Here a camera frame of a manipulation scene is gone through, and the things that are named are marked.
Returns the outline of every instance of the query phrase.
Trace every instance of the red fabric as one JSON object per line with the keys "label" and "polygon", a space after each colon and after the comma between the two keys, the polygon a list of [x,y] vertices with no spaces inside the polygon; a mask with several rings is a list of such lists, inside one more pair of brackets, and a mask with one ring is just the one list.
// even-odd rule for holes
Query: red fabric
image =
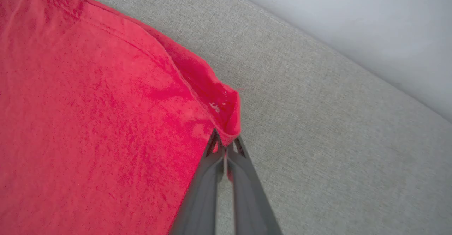
{"label": "red fabric", "polygon": [[0,1],[1,233],[166,234],[238,93],[99,2]]}

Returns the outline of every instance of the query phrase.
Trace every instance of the gray upholstery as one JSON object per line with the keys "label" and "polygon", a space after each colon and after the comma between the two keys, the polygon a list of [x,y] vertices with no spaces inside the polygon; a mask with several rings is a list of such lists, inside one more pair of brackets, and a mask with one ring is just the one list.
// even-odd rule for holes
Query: gray upholstery
{"label": "gray upholstery", "polygon": [[[450,234],[452,125],[244,0],[98,0],[210,63],[289,234]],[[220,184],[218,234],[233,234]]]}

